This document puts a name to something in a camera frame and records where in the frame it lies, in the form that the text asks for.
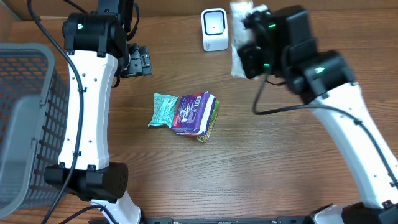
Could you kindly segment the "purple tissue pack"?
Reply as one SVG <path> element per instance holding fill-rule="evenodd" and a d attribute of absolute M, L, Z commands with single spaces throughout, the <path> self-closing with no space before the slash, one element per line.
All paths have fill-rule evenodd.
<path fill-rule="evenodd" d="M 216 97 L 209 91 L 181 97 L 172 129 L 179 135 L 203 136 L 210 125 Z"/>

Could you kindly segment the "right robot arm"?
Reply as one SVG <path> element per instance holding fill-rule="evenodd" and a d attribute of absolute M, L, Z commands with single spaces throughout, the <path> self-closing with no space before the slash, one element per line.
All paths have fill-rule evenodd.
<path fill-rule="evenodd" d="M 246 78 L 280 77 L 324 125 L 349 167 L 360 200 L 330 204 L 304 223 L 396 223 L 397 159 L 373 121 L 345 58 L 321 52 L 308 11 L 289 6 L 232 5 L 235 59 Z"/>

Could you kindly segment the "green snack packet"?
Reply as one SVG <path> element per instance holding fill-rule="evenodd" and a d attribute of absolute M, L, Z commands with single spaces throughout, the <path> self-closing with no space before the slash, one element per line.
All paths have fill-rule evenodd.
<path fill-rule="evenodd" d="M 219 110 L 219 101 L 216 100 L 215 101 L 215 107 L 213 109 L 213 112 L 212 112 L 212 115 L 211 115 L 211 119 L 210 119 L 210 123 L 209 123 L 209 126 L 208 126 L 207 130 L 206 130 L 206 133 L 204 135 L 197 136 L 196 139 L 198 141 L 207 142 L 209 140 L 209 138 L 211 136 L 211 133 L 212 133 L 212 130 L 213 130 L 213 127 L 214 127 L 215 122 L 216 122 L 216 118 L 217 118 L 217 115 L 218 115 L 218 110 Z"/>

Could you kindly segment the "white tube gold cap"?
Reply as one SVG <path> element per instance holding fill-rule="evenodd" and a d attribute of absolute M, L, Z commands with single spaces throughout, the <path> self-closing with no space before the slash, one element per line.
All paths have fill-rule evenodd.
<path fill-rule="evenodd" d="M 238 0 L 230 2 L 231 15 L 231 75 L 233 77 L 246 78 L 242 61 L 238 55 L 238 49 L 251 40 L 251 31 L 246 30 L 243 19 L 253 9 L 250 0 Z"/>

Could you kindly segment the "teal wet wipes pack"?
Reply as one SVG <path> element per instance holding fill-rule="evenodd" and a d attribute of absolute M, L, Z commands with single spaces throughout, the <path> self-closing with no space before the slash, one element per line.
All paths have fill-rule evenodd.
<path fill-rule="evenodd" d="M 148 126 L 172 127 L 177 96 L 154 93 L 154 113 Z"/>

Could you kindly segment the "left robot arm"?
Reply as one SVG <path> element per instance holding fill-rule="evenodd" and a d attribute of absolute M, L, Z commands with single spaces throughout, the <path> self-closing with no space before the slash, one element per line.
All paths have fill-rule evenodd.
<path fill-rule="evenodd" d="M 55 165 L 45 181 L 60 194 L 76 195 L 97 208 L 106 223 L 144 223 L 143 211 L 127 192 L 128 168 L 111 162 L 108 115 L 111 90 L 120 79 L 142 74 L 145 55 L 131 44 L 139 22 L 133 1 L 100 1 L 96 11 L 80 9 L 63 23 L 59 48 L 69 67 L 67 125 Z"/>

